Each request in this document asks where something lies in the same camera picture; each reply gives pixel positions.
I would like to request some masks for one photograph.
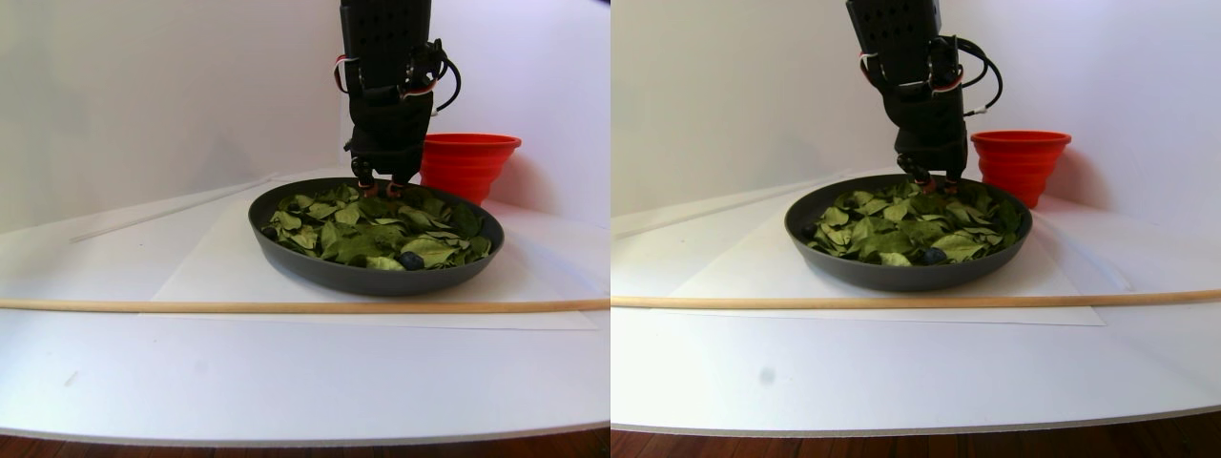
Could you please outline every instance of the red collapsible bowl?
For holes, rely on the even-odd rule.
[[[420,184],[482,204],[521,139],[490,133],[430,133]]]
[[[984,183],[1013,194],[1027,208],[1039,204],[1048,177],[1072,137],[1048,131],[989,131],[971,136]]]

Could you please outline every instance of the black cable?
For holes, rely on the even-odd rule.
[[[974,84],[974,83],[978,83],[978,82],[979,82],[980,79],[983,79],[983,78],[984,78],[984,76],[988,76],[988,65],[987,65],[987,64],[984,65],[984,70],[980,70],[980,71],[979,71],[979,76],[977,76],[977,77],[976,77],[974,79],[972,79],[972,81],[968,81],[968,82],[966,82],[966,83],[962,83],[962,87],[963,87],[963,88],[969,88],[969,87],[971,87],[972,84]]]
[[[449,95],[449,100],[446,100],[446,103],[441,104],[441,106],[437,106],[437,111],[444,110],[446,106],[454,103],[454,99],[458,99],[458,93],[462,92],[462,73],[458,71],[458,66],[455,66],[449,59],[446,59],[442,62],[444,62],[444,67],[454,71],[454,93],[453,95]]]
[[[972,43],[971,40],[960,38],[957,40],[957,46],[962,51],[965,51],[965,53],[967,53],[967,54],[969,54],[972,56],[976,56],[977,59],[979,59],[980,61],[984,62],[984,70],[982,72],[979,72],[979,77],[977,77],[976,79],[972,79],[971,83],[968,83],[966,85],[971,85],[971,84],[974,84],[976,82],[978,82],[980,78],[984,77],[984,75],[988,73],[989,68],[991,68],[993,75],[996,76],[996,94],[993,95],[993,99],[990,101],[988,101],[987,105],[984,105],[984,110],[990,109],[993,105],[996,104],[998,100],[1000,100],[1001,93],[1005,92],[1005,79],[1000,75],[1000,68],[996,68],[996,64],[994,64],[991,61],[991,59],[988,59],[988,55],[984,54],[984,50],[980,49],[974,43]],[[974,110],[972,110],[972,111],[965,114],[963,116],[973,116],[973,115],[978,115],[978,112],[976,112]]]

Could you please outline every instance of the wooden floor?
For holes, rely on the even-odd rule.
[[[1029,432],[862,438],[729,438],[610,432],[615,458],[1221,458],[1221,413]]]
[[[609,457],[610,430],[470,443],[348,448],[181,448],[0,436],[0,458],[415,458]]]
[[[178,448],[0,436],[0,458],[941,458],[1216,457],[1221,413],[1048,431],[853,438],[733,438],[595,430],[505,441],[352,448]]]

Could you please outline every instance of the blueberry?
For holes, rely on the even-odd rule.
[[[424,258],[414,252],[405,252],[398,255],[398,264],[402,264],[407,270],[420,270],[424,269]]]
[[[933,265],[945,260],[945,252],[940,248],[929,248],[924,250],[924,264]]]

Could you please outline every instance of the white paper sheet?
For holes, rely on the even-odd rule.
[[[236,202],[178,266],[153,300],[162,302],[388,302],[327,289],[270,263],[250,233],[245,213],[249,200]],[[480,275],[454,288],[414,296],[427,302],[562,300],[549,282],[571,281],[526,269],[527,249],[508,239]],[[154,318],[193,318],[252,321],[347,324],[454,329],[596,330],[580,311],[538,314],[394,314],[394,315],[248,315],[248,314],[145,314]]]
[[[675,289],[670,297],[980,297],[1081,294],[1038,241],[1029,238],[1012,261],[978,281],[951,289],[888,293],[856,287],[813,271],[784,228],[784,213],[767,219],[736,245]],[[663,310],[700,315],[885,321],[1017,322],[1105,326],[1089,307],[902,310]]]

